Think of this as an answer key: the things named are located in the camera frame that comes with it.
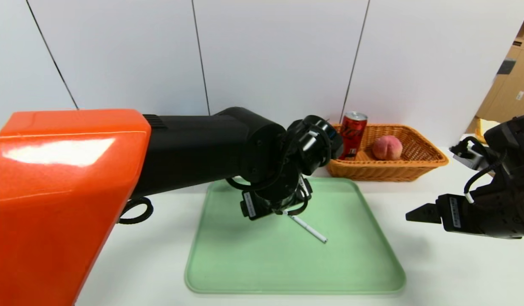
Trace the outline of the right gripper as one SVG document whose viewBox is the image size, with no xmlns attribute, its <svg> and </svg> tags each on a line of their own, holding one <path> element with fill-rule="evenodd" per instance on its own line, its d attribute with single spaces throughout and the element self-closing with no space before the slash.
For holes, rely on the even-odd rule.
<svg viewBox="0 0 524 306">
<path fill-rule="evenodd" d="M 448 232 L 511 239 L 512 229 L 501 201 L 501 187 L 479 187 L 467 195 L 444 194 L 408 213 L 407 221 L 443 224 Z"/>
</svg>

